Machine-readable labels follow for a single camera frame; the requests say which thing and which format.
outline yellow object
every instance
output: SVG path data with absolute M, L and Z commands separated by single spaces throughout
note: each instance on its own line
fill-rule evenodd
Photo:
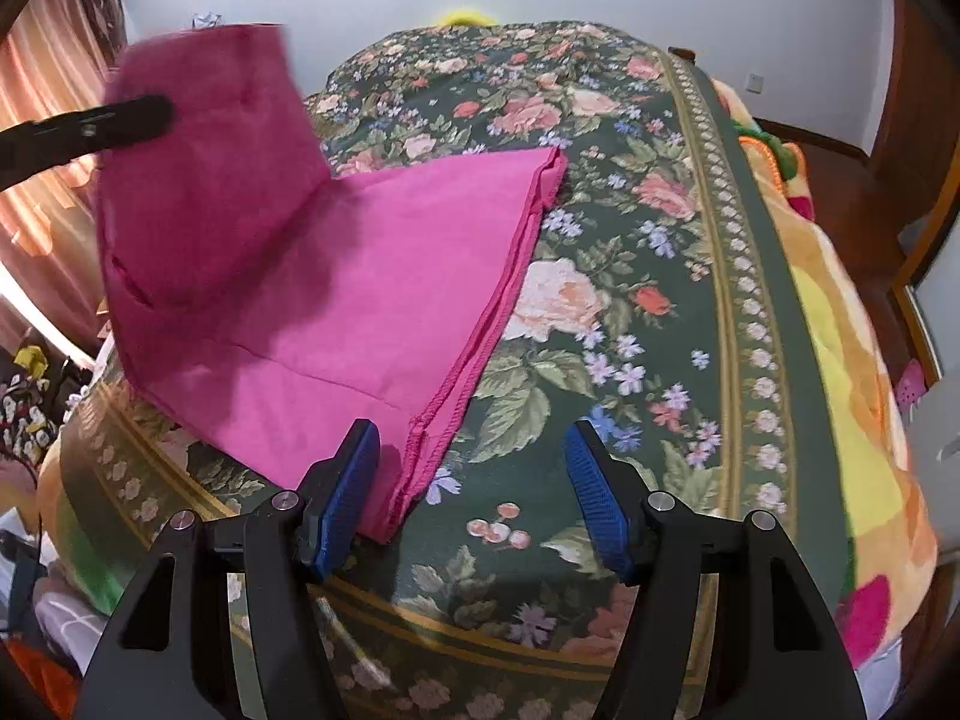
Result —
M 25 367 L 35 379 L 40 379 L 47 370 L 47 356 L 39 346 L 21 346 L 13 362 L 20 367 Z
M 438 22 L 438 26 L 493 26 L 495 24 L 496 19 L 469 8 L 451 10 Z

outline silver screw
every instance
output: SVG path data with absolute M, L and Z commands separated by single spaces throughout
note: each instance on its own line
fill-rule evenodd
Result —
M 286 512 L 287 509 L 293 509 L 299 503 L 299 495 L 293 490 L 282 490 L 270 499 L 272 507 L 279 512 Z
M 776 517 L 770 512 L 754 512 L 750 515 L 750 522 L 754 523 L 761 531 L 772 531 L 776 528 Z
M 170 517 L 170 527 L 175 531 L 185 531 L 196 521 L 197 516 L 190 509 L 184 509 Z
M 657 490 L 655 493 L 650 493 L 650 497 L 647 498 L 647 503 L 658 512 L 669 512 L 670 509 L 673 509 L 675 506 L 676 501 L 673 499 L 673 495 L 670 493 L 664 493 L 663 490 Z

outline bed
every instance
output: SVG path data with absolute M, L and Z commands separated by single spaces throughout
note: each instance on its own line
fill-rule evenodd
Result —
M 539 145 L 569 159 L 424 499 L 390 545 L 357 539 L 317 592 L 352 716 L 592 715 L 635 591 L 597 562 L 566 478 L 578 418 L 696 511 L 774 512 L 854 665 L 899 636 L 936 544 L 890 383 L 776 153 L 738 138 L 735 95 L 630 35 L 555 22 L 394 34 L 306 106 L 340 175 Z M 111 357 L 38 494 L 71 581 L 108 613 L 171 514 L 225 517 L 276 489 L 139 399 Z M 704 581 L 683 716 L 706 678 L 715 591 Z M 229 599 L 244 709 L 262 716 L 242 577 Z

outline blue gripper pad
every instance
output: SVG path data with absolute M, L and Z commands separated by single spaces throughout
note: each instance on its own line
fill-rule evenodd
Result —
M 616 572 L 621 581 L 629 581 L 632 561 L 627 518 L 576 424 L 563 436 L 563 459 L 594 549 L 603 565 Z
M 347 461 L 320 519 L 320 548 L 314 569 L 325 580 L 347 560 L 379 457 L 380 434 L 371 422 Z

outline wooden floor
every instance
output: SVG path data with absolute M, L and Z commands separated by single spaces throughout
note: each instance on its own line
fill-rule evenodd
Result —
M 896 234 L 914 212 L 886 196 L 867 167 L 819 146 L 800 145 L 808 161 L 817 223 L 836 247 L 877 330 L 880 350 L 896 384 L 911 351 L 890 286 L 904 262 Z

